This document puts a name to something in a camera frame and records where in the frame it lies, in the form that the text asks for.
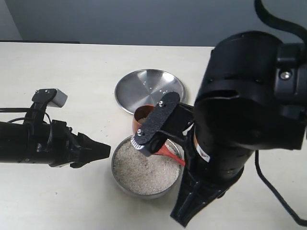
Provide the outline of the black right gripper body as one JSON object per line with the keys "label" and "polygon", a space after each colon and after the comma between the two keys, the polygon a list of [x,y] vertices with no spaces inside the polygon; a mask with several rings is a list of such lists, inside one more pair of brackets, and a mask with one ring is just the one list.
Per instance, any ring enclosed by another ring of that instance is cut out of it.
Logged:
{"label": "black right gripper body", "polygon": [[307,128],[303,43],[259,31],[232,35],[212,50],[194,106],[190,187],[227,189],[258,150],[300,150]]}

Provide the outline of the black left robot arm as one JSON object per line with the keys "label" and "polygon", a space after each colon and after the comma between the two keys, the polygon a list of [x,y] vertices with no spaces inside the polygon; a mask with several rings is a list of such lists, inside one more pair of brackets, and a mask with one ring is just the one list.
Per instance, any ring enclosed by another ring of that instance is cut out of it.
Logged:
{"label": "black left robot arm", "polygon": [[74,134],[66,122],[54,120],[31,130],[29,124],[0,124],[0,161],[2,163],[69,165],[81,168],[110,156],[111,147]]}

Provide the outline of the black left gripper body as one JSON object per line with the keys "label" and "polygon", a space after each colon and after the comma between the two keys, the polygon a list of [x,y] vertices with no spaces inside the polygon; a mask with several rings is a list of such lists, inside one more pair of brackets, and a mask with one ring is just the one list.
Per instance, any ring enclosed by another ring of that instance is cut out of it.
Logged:
{"label": "black left gripper body", "polygon": [[49,166],[63,167],[72,162],[80,162],[78,134],[72,133],[72,128],[63,121],[52,120],[51,126],[52,142],[49,149],[53,158]]}

